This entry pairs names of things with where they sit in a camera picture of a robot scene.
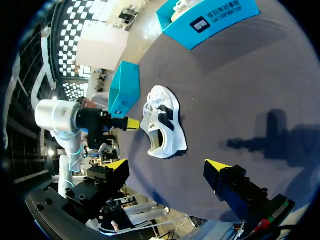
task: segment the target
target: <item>black stripe on sneaker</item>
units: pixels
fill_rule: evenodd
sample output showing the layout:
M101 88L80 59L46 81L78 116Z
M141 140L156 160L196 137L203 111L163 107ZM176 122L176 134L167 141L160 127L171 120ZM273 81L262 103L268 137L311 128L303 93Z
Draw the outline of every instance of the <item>black stripe on sneaker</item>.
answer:
M172 131L174 131L175 126L171 122L174 119L174 111L170 108L167 108L164 105L159 106L157 109L165 112L165 113L159 114L159 117L158 117L159 122L162 123L163 125L167 126Z

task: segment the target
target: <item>blue box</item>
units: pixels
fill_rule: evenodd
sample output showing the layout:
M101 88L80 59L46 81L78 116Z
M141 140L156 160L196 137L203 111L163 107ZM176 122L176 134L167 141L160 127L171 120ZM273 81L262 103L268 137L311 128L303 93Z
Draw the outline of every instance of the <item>blue box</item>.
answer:
M254 0L203 0L171 22L178 0L168 0L157 12L162 32L191 50L221 30L259 13Z
M139 98L139 65L122 61L110 85L108 112L113 118L123 118Z

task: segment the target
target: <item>gray table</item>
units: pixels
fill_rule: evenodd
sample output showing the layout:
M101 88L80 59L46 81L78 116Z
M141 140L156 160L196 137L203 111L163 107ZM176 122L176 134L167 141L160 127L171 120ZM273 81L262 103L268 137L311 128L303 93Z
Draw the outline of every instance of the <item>gray table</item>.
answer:
M180 102L188 151L154 158L143 130L121 133L134 190L191 216L235 221L203 177L208 158L242 166L271 199L284 194L296 208L311 200L319 183L319 62L281 5L257 3L260 15L191 51L161 35L140 61L141 97L128 116L142 120L152 87L170 88ZM227 147L234 138L252 141L243 143L247 148Z

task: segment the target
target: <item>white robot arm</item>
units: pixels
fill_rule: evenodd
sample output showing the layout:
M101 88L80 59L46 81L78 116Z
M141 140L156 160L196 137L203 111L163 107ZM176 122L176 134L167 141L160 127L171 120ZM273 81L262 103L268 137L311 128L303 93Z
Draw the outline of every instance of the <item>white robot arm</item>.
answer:
M77 128L76 118L81 106L77 102L63 100L41 100L35 109L35 122L40 128L51 132L57 143L68 156L68 169L81 170L81 130Z
M102 109L81 108L77 102L44 99L35 109L35 122L51 132L66 151L60 157L59 193L66 197L65 189L73 187L72 173L80 172L83 146L81 129L88 132L88 147L99 149L104 141L104 131L112 127L124 131L137 130L139 121L125 117L112 118Z

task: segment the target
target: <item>shoe sole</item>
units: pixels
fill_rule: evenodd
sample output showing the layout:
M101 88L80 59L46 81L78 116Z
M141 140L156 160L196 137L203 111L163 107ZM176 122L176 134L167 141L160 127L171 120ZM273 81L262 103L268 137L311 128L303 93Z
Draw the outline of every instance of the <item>shoe sole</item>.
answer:
M176 140L176 153L169 158L177 156L182 156L186 153L188 146L186 141L186 136L184 130L180 125L180 104L176 96L167 88L163 87L166 92L170 95L173 104L173 125L174 125L174 139Z

